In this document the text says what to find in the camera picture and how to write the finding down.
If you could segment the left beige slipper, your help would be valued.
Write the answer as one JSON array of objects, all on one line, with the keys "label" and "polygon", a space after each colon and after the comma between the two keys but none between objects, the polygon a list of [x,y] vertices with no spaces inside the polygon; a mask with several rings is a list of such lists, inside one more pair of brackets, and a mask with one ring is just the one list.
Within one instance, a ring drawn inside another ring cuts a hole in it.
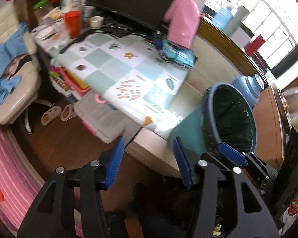
[{"label": "left beige slipper", "polygon": [[61,115],[62,108],[60,106],[53,106],[49,110],[47,110],[42,118],[41,118],[41,124],[43,126],[47,126],[52,121],[54,121],[56,118],[58,118]]}]

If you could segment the desk with checkered cover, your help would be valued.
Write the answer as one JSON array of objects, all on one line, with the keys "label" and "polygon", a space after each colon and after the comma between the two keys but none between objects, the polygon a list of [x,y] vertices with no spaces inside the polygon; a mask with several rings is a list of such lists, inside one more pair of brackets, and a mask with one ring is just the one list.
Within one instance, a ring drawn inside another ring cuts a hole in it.
[{"label": "desk with checkered cover", "polygon": [[81,31],[83,40],[74,43],[64,22],[44,26],[32,35],[60,66],[136,123],[163,132],[182,121],[170,104],[189,70],[164,60],[142,36],[118,38],[85,29]]}]

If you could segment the white paper cup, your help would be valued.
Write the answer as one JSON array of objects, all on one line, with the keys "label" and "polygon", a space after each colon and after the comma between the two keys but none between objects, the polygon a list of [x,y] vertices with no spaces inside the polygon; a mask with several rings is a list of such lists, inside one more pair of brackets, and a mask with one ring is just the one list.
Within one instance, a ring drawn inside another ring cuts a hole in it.
[{"label": "white paper cup", "polygon": [[100,29],[103,26],[104,17],[93,16],[89,18],[89,26],[93,29]]}]

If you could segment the red plastic cup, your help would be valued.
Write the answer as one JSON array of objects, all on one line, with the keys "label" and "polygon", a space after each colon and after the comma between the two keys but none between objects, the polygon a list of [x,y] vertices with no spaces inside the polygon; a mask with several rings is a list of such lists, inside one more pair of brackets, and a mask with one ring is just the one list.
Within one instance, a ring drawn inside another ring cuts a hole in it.
[{"label": "red plastic cup", "polygon": [[81,12],[70,11],[64,15],[65,24],[69,30],[70,38],[77,38],[81,29]]}]

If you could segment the cream leather office chair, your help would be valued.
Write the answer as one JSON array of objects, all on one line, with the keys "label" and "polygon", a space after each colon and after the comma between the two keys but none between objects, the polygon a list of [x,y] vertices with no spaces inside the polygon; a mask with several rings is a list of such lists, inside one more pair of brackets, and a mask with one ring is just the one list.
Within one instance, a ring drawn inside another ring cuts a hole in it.
[{"label": "cream leather office chair", "polygon": [[[17,14],[12,4],[0,9],[0,43],[5,42],[20,26]],[[32,35],[27,31],[23,35],[28,49],[26,55],[13,59],[6,68],[4,78],[15,80],[21,77],[19,85],[12,91],[0,106],[0,124],[12,124],[22,114],[28,112],[32,103],[52,107],[52,103],[39,98],[41,66],[36,57],[37,45]]]}]

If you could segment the blue trash bin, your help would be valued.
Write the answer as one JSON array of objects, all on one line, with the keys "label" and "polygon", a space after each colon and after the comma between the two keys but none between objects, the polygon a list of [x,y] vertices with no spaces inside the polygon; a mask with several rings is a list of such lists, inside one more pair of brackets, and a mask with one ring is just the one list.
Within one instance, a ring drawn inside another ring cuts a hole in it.
[{"label": "blue trash bin", "polygon": [[257,128],[253,111],[232,84],[220,82],[206,89],[201,104],[201,130],[208,152],[226,143],[239,153],[256,150]]}]

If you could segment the light blue thermos jug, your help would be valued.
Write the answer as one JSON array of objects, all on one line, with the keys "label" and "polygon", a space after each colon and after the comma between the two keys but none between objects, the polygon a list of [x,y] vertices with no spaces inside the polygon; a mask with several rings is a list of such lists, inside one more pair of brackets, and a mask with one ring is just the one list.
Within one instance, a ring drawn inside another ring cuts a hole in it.
[{"label": "light blue thermos jug", "polygon": [[259,101],[260,93],[264,90],[262,78],[257,74],[235,77],[232,80],[232,85],[240,91],[253,110]]}]

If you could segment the right beige slipper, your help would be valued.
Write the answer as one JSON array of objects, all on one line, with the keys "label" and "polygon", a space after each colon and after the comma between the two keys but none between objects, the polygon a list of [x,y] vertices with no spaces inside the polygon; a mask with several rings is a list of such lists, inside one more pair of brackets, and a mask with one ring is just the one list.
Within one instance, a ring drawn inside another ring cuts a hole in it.
[{"label": "right beige slipper", "polygon": [[70,119],[73,119],[74,117],[77,116],[75,110],[74,110],[74,107],[75,107],[75,103],[71,103],[71,104],[68,104],[64,110],[62,111],[61,115],[60,115],[60,118],[62,121],[68,121]]}]

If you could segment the blue garment on chair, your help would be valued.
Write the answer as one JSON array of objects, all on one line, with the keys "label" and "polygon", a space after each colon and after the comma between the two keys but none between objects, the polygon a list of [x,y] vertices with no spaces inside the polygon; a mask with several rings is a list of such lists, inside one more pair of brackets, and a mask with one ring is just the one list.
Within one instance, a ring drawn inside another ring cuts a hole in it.
[{"label": "blue garment on chair", "polygon": [[15,80],[6,79],[4,73],[13,59],[28,53],[23,39],[23,35],[27,31],[27,24],[21,23],[19,29],[7,41],[0,43],[0,106],[21,81],[21,77],[17,77]]}]

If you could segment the pink striped bed sheet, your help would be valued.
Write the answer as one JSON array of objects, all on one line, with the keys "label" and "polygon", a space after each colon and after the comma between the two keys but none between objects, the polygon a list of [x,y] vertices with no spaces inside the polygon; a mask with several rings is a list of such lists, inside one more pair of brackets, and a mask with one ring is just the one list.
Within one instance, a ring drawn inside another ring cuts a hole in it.
[{"label": "pink striped bed sheet", "polygon": [[53,141],[41,129],[26,136],[20,126],[0,125],[0,220],[16,234],[30,205],[44,185]]}]

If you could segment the pink plastic basket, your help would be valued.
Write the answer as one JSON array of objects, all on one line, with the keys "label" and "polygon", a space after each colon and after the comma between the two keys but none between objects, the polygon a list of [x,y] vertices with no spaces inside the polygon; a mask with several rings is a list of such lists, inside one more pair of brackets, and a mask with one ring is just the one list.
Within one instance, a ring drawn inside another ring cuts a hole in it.
[{"label": "pink plastic basket", "polygon": [[80,78],[68,71],[65,67],[54,67],[51,66],[52,72],[58,73],[62,76],[62,79],[66,82],[67,86],[72,91],[76,91],[80,96],[84,96],[91,88],[85,84]]}]

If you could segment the pink hanging garment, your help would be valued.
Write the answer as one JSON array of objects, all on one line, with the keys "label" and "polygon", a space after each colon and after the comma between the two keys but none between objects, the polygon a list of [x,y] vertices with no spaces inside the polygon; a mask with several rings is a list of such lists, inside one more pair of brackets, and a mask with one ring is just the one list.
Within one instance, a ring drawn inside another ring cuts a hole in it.
[{"label": "pink hanging garment", "polygon": [[164,15],[169,23],[167,40],[174,45],[190,49],[199,27],[201,13],[193,0],[173,0]]}]

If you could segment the beige slipper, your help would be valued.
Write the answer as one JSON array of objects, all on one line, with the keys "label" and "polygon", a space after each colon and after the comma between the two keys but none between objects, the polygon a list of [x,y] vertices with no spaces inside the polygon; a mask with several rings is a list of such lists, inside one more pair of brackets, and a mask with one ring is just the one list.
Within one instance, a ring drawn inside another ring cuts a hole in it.
[{"label": "beige slipper", "polygon": [[60,115],[60,118],[62,121],[68,121],[70,119],[73,119],[74,117],[77,116],[75,110],[74,110],[74,107],[75,107],[75,103],[71,103],[71,104],[68,104],[64,110],[62,111],[61,115]]},{"label": "beige slipper", "polygon": [[54,121],[56,118],[58,118],[61,115],[62,108],[60,106],[53,106],[49,110],[47,110],[42,118],[41,118],[41,124],[43,126],[47,126],[52,121]]}]

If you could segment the blue patterned pencil pouch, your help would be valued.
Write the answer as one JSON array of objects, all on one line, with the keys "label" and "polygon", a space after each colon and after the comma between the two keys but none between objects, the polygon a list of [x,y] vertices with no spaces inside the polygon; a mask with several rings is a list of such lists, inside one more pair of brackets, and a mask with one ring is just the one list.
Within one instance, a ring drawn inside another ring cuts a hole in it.
[{"label": "blue patterned pencil pouch", "polygon": [[180,67],[193,69],[197,57],[193,51],[178,47],[165,39],[162,35],[154,34],[153,41],[161,60],[177,64]]}]

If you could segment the green lid jar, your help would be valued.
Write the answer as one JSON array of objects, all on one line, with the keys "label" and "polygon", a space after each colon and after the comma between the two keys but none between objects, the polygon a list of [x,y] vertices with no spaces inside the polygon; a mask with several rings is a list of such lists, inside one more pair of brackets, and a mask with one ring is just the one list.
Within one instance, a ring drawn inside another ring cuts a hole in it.
[{"label": "green lid jar", "polygon": [[41,25],[43,23],[43,17],[53,9],[53,6],[51,5],[50,0],[41,0],[34,5],[33,9],[36,20],[38,21],[38,24]]}]

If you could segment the red bottle on sill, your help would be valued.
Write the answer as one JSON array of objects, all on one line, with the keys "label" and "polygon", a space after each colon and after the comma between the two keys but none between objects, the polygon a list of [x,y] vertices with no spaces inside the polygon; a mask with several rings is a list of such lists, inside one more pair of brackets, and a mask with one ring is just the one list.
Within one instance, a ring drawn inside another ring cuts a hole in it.
[{"label": "red bottle on sill", "polygon": [[245,47],[245,53],[252,57],[265,43],[265,39],[262,37],[262,35],[259,35],[256,37],[256,39],[249,43],[246,47]]}]

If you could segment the white plastic storage box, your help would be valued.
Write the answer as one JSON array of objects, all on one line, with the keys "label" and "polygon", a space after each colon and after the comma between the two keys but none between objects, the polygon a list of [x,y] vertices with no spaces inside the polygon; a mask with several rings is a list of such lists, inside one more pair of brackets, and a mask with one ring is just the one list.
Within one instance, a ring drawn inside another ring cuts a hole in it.
[{"label": "white plastic storage box", "polygon": [[107,103],[98,103],[96,95],[94,90],[90,90],[75,104],[77,116],[85,127],[104,143],[112,143],[121,136],[127,146],[141,130],[141,126],[119,110],[112,109]]}]

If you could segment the blue water jug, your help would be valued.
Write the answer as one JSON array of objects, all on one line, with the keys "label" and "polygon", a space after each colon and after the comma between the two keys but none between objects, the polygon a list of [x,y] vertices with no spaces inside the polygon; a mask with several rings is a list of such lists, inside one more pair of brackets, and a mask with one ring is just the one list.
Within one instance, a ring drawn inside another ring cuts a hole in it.
[{"label": "blue water jug", "polygon": [[232,19],[232,7],[221,8],[214,16],[212,24],[223,30]]}]

